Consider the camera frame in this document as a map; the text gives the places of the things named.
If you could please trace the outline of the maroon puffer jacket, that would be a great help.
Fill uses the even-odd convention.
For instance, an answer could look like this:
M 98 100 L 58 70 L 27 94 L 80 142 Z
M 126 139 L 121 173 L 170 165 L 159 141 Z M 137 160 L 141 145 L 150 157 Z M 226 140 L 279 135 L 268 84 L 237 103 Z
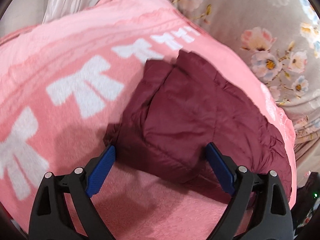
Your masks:
M 230 197 L 206 161 L 213 142 L 254 173 L 275 170 L 287 197 L 292 169 L 280 131 L 206 59 L 181 50 L 174 63 L 149 60 L 143 78 L 105 144 L 120 163 L 222 203 Z

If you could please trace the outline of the pink fleece blanket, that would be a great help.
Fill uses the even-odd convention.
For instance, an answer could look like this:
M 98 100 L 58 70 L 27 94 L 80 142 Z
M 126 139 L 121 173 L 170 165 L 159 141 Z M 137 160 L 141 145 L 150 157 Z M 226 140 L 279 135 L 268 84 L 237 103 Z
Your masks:
M 206 59 L 280 131 L 295 204 L 292 123 L 242 59 L 166 0 L 101 0 L 1 39 L 1 203 L 23 230 L 44 174 L 99 155 L 146 62 L 174 63 L 181 50 Z M 226 207 L 118 159 L 92 200 L 117 239 L 205 239 Z

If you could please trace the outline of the grey floral quilt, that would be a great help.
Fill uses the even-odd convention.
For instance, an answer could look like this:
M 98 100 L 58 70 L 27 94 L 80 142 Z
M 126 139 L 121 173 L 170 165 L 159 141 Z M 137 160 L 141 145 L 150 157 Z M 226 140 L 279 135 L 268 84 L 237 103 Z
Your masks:
M 300 171 L 319 169 L 319 17 L 308 0 L 169 0 L 234 50 L 292 120 Z

